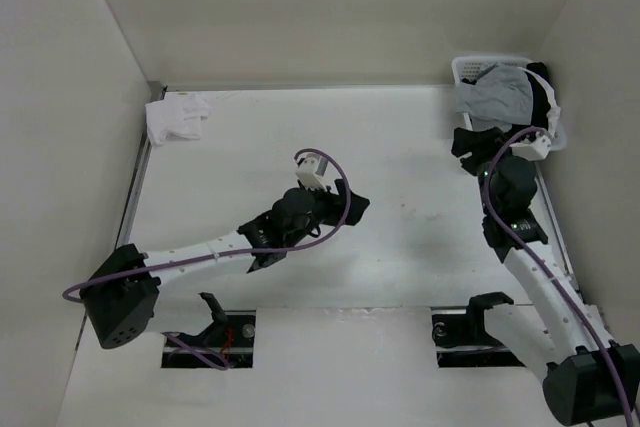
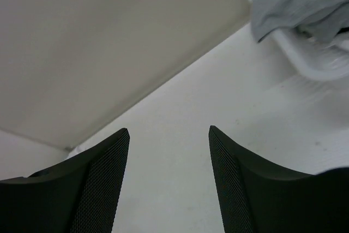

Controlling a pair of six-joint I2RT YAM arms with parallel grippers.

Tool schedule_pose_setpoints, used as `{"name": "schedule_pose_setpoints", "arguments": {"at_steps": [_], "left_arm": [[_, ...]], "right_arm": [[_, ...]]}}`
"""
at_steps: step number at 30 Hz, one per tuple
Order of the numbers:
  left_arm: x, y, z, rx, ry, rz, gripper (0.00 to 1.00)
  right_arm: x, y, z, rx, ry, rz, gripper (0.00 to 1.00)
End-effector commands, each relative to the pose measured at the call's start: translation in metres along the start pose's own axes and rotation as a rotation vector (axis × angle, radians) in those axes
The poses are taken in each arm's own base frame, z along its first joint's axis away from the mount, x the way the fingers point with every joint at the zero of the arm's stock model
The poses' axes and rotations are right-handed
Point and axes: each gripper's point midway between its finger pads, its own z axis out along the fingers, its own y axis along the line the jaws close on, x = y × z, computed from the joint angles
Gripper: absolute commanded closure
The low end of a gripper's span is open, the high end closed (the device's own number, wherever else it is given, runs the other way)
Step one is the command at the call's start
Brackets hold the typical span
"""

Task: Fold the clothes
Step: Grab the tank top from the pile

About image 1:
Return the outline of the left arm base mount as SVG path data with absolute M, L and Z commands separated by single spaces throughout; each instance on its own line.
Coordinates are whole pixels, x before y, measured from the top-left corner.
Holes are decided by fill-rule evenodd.
M 195 350 L 218 369 L 251 369 L 254 364 L 257 312 L 255 310 L 224 310 L 212 293 L 201 293 L 206 305 L 202 328 L 194 334 L 173 333 L 173 336 Z

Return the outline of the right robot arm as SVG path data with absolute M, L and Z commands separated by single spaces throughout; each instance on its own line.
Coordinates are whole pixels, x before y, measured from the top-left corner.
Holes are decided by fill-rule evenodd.
M 452 154 L 478 181 L 488 246 L 518 281 L 543 326 L 537 328 L 503 292 L 472 297 L 460 345 L 500 344 L 532 372 L 546 405 L 563 426 L 639 419 L 639 351 L 622 345 L 591 314 L 558 265 L 548 236 L 531 210 L 538 191 L 528 148 L 546 140 L 528 127 L 511 137 L 498 128 L 456 128 Z

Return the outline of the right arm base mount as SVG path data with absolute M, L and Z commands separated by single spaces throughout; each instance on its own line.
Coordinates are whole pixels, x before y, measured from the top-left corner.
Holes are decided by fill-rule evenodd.
M 514 301 L 502 292 L 473 296 L 463 310 L 431 314 L 432 340 L 440 368 L 523 367 L 516 356 L 485 330 L 484 313 Z

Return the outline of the grey tank top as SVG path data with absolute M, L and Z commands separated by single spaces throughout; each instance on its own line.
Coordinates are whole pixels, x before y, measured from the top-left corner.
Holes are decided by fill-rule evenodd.
M 455 109 L 477 123 L 476 130 L 528 126 L 533 106 L 531 82 L 520 67 L 486 64 L 475 81 L 463 79 L 456 87 Z

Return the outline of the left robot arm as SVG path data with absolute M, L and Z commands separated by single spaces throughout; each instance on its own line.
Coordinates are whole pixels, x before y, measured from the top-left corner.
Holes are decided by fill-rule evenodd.
M 81 288 L 80 299 L 105 350 L 146 331 L 176 332 L 188 340 L 185 308 L 169 306 L 162 295 L 266 269 L 323 239 L 324 226 L 337 231 L 357 225 L 369 205 L 341 179 L 326 189 L 298 185 L 270 210 L 214 240 L 155 252 L 142 252 L 133 243 L 118 247 Z

